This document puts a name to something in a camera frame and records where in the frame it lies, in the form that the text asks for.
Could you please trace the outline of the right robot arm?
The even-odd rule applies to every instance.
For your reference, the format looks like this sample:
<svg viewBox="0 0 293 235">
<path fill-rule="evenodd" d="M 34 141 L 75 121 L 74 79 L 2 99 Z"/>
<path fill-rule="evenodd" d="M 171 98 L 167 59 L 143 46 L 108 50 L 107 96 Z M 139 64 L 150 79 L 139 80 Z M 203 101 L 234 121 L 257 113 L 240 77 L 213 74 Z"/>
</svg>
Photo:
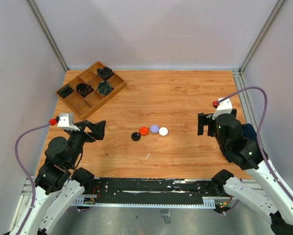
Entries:
<svg viewBox="0 0 293 235">
<path fill-rule="evenodd" d="M 269 223 L 274 234 L 293 235 L 293 190 L 259 146 L 253 126 L 241 124 L 236 113 L 233 109 L 217 117 L 198 114 L 197 134 L 203 135 L 207 126 L 208 136 L 216 138 L 223 156 L 247 172 L 266 195 L 249 188 L 225 169 L 212 178 L 212 191 L 218 196 L 231 195 L 256 211 Z"/>
</svg>

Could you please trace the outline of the orange charging case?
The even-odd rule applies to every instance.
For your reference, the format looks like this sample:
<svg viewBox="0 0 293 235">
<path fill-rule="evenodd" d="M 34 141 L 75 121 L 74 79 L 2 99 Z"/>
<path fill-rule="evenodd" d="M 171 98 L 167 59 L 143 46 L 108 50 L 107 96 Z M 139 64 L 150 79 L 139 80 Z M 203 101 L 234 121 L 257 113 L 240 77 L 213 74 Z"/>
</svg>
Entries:
<svg viewBox="0 0 293 235">
<path fill-rule="evenodd" d="M 142 136 L 146 136 L 149 134 L 149 129 L 147 127 L 143 126 L 139 129 L 139 133 Z"/>
</svg>

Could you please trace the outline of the purple earbud charging case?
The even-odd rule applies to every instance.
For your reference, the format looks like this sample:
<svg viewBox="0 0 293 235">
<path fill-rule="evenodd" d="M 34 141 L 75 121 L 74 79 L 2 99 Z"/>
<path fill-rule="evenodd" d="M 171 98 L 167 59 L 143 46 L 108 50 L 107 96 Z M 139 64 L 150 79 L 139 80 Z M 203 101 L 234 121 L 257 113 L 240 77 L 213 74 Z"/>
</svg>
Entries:
<svg viewBox="0 0 293 235">
<path fill-rule="evenodd" d="M 158 125 L 156 125 L 156 124 L 150 126 L 150 132 L 151 133 L 156 134 L 156 133 L 159 132 L 159 129 L 160 129 L 160 127 Z"/>
</svg>

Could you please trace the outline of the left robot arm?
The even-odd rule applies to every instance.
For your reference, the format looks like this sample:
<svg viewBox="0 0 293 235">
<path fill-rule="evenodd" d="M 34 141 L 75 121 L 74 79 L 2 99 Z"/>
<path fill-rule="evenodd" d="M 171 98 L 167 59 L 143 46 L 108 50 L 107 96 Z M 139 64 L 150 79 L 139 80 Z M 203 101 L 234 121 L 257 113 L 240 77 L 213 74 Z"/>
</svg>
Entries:
<svg viewBox="0 0 293 235">
<path fill-rule="evenodd" d="M 106 121 L 75 123 L 70 114 L 61 114 L 49 124 L 63 129 L 69 138 L 52 139 L 37 177 L 28 175 L 31 202 L 10 235 L 49 235 L 72 202 L 94 190 L 94 175 L 78 164 L 85 143 L 104 139 Z"/>
</svg>

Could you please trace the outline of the black charging case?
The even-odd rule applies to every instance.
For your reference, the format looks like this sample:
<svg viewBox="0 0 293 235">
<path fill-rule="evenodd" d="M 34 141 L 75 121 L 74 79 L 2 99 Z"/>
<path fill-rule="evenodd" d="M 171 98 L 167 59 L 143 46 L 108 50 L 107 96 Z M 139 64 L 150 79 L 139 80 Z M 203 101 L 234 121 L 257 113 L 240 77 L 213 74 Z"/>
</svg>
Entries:
<svg viewBox="0 0 293 235">
<path fill-rule="evenodd" d="M 141 138 L 141 134 L 140 134 L 139 132 L 133 132 L 133 133 L 131 134 L 131 139 L 132 139 L 133 141 L 139 141 L 140 138 Z"/>
</svg>

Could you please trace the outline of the white charging case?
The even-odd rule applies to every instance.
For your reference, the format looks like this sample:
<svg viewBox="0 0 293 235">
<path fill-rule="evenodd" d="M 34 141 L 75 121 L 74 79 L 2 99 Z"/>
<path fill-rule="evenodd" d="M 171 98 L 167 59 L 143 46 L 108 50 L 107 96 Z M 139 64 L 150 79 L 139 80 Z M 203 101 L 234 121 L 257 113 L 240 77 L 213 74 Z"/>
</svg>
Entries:
<svg viewBox="0 0 293 235">
<path fill-rule="evenodd" d="M 158 133 L 159 133 L 160 136 L 164 137 L 164 136 L 168 135 L 169 131 L 168 131 L 168 129 L 166 127 L 161 127 L 161 128 L 159 128 Z"/>
</svg>

